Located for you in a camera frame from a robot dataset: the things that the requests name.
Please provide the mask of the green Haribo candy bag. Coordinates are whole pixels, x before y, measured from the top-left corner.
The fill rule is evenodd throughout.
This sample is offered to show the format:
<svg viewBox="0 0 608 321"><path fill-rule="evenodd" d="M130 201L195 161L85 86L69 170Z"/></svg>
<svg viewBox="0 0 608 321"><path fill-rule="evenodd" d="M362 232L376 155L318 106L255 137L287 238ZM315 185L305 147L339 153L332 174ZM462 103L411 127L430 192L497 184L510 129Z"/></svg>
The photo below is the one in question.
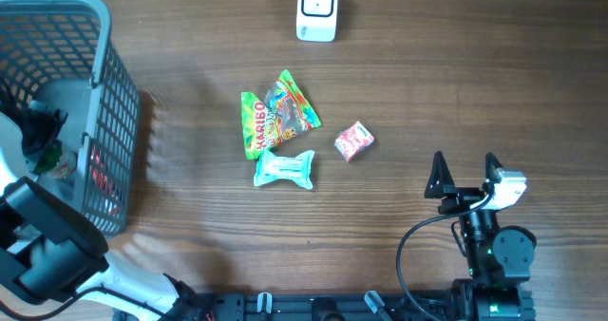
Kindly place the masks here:
<svg viewBox="0 0 608 321"><path fill-rule="evenodd" d="M264 150L322 125L313 106L284 69L263 99L254 92L241 93L241 124L245 156L258 159Z"/></svg>

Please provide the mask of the green lid jar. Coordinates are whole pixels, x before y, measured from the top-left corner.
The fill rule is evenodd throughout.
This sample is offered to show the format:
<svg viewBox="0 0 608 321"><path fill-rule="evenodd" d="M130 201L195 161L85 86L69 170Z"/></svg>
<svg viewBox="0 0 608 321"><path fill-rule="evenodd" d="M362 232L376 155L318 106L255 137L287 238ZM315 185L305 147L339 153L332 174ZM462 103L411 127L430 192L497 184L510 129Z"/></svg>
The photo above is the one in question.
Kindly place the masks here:
<svg viewBox="0 0 608 321"><path fill-rule="evenodd" d="M76 166L77 153L56 141L43 152L34 172L52 179L66 179L75 171Z"/></svg>

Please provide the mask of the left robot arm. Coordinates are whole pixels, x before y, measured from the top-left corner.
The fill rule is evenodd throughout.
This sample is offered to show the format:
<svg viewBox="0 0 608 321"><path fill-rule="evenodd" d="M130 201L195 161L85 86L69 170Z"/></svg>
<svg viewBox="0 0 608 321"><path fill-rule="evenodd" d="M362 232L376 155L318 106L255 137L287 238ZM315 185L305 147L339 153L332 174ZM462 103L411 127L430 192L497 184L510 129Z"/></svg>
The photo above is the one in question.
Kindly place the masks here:
<svg viewBox="0 0 608 321"><path fill-rule="evenodd" d="M18 107L1 93L1 284L32 305L79 300L137 320L195 320L207 303L184 282L115 257L101 232L39 185L23 153L30 124L56 127L56 117Z"/></svg>

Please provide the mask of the red stick packet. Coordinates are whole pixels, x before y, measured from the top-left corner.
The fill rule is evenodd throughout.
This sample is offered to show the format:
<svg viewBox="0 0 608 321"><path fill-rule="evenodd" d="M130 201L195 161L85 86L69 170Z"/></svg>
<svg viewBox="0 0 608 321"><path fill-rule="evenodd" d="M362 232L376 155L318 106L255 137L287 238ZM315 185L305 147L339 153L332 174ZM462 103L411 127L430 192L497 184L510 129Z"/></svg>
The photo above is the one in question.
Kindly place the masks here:
<svg viewBox="0 0 608 321"><path fill-rule="evenodd" d="M92 181L104 194L104 210L110 216L116 216L121 208L114 201L117 197L116 187L112 179L110 179L105 170L105 154L96 146L91 147L90 160L94 163L92 167Z"/></svg>

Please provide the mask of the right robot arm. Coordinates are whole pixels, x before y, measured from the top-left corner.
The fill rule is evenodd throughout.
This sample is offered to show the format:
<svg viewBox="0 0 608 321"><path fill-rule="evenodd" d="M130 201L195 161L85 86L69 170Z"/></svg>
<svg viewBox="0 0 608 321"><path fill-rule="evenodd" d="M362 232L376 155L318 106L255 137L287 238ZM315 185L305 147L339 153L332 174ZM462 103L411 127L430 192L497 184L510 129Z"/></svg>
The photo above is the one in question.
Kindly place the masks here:
<svg viewBox="0 0 608 321"><path fill-rule="evenodd" d="M536 237L521 226L500 226L498 213L513 206L527 188L520 171L508 171L491 153L485 155L481 187L458 187L442 152L433 155L425 198L441 201L438 214L454 217L452 234L469 268L469 279L456 279L442 316L448 320L532 320L531 294L521 289L531 276Z"/></svg>

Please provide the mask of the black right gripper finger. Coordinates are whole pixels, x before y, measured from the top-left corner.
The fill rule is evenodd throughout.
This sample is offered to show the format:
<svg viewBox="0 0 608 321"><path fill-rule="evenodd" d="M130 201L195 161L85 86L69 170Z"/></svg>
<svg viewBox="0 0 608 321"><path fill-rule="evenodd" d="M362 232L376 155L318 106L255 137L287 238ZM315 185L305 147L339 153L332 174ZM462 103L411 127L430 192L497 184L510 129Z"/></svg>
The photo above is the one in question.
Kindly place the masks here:
<svg viewBox="0 0 608 321"><path fill-rule="evenodd" d="M503 166L492 153L488 152L485 154L485 182L486 183L500 183L502 180Z"/></svg>
<svg viewBox="0 0 608 321"><path fill-rule="evenodd" d="M433 155L433 163L424 198L445 198L455 194L455 183L442 151Z"/></svg>

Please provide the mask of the mint green wipes pack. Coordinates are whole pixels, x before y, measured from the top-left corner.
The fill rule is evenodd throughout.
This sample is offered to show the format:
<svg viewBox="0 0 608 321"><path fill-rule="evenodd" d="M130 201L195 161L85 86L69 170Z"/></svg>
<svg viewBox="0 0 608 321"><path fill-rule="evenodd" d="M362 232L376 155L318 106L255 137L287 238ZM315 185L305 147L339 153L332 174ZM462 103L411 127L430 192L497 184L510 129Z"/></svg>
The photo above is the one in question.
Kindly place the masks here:
<svg viewBox="0 0 608 321"><path fill-rule="evenodd" d="M312 164L315 152L307 150L295 157L280 157L265 150L256 164L254 186L259 187L281 179L294 182L301 188L312 190Z"/></svg>

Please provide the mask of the small red tissue pack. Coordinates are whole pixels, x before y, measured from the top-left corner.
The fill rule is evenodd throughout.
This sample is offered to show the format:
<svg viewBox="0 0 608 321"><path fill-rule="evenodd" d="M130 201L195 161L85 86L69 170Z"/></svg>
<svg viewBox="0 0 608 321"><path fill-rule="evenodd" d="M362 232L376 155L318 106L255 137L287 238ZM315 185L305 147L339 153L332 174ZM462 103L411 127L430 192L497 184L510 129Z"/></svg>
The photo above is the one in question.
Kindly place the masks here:
<svg viewBox="0 0 608 321"><path fill-rule="evenodd" d="M371 146L374 141L375 137L372 133L361 122L355 122L338 134L334 146L345 161L350 161L359 152Z"/></svg>

